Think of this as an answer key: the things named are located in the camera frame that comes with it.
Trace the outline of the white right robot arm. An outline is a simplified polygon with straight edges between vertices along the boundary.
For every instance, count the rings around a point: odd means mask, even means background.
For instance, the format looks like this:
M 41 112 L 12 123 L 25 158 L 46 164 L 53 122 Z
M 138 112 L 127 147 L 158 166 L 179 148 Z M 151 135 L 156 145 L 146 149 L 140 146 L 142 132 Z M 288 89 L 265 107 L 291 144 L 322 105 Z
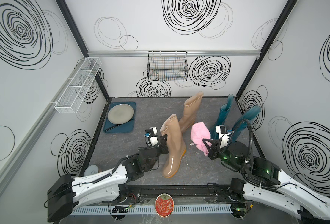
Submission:
M 245 145 L 228 136 L 203 139 L 210 159 L 241 174 L 226 190 L 236 202 L 254 201 L 300 219 L 304 224 L 330 224 L 330 197 L 321 195 L 285 173 L 269 160 L 253 155 L 253 141 Z

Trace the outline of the beige rubber boot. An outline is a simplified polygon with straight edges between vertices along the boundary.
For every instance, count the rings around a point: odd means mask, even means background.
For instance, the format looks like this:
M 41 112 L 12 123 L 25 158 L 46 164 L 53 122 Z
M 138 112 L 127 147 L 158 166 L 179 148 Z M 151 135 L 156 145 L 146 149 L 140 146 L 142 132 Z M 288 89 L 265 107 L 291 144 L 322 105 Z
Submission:
M 171 178 L 179 170 L 181 159 L 186 152 L 186 144 L 176 114 L 166 119 L 160 132 L 163 136 L 167 135 L 166 145 L 169 151 L 169 158 L 163 167 L 163 177 Z
M 181 133 L 194 124 L 204 92 L 200 91 L 184 102 L 183 116 L 179 121 Z

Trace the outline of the pink microfiber cloth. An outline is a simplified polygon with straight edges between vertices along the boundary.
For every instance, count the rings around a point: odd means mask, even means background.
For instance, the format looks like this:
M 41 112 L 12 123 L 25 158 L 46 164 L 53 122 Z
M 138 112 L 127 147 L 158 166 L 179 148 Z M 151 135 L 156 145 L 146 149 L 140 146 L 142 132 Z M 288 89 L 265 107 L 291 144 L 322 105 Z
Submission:
M 207 157 L 209 152 L 207 147 L 205 146 L 205 143 L 203 142 L 203 139 L 210 139 L 211 134 L 205 123 L 194 123 L 191 128 L 190 137 L 196 148 L 202 151 L 204 153 L 204 156 Z

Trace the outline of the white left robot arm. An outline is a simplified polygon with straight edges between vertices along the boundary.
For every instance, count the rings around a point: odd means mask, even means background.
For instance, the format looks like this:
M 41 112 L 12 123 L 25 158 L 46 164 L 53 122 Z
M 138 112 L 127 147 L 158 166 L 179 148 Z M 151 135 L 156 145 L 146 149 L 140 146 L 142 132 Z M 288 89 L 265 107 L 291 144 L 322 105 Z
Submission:
M 113 169 L 81 177 L 61 176 L 47 192 L 44 206 L 48 222 L 59 221 L 83 206 L 126 196 L 125 184 L 152 171 L 160 155 L 169 153 L 167 134 L 149 137 L 155 138 L 157 143 L 139 147 L 138 153 L 121 158 Z

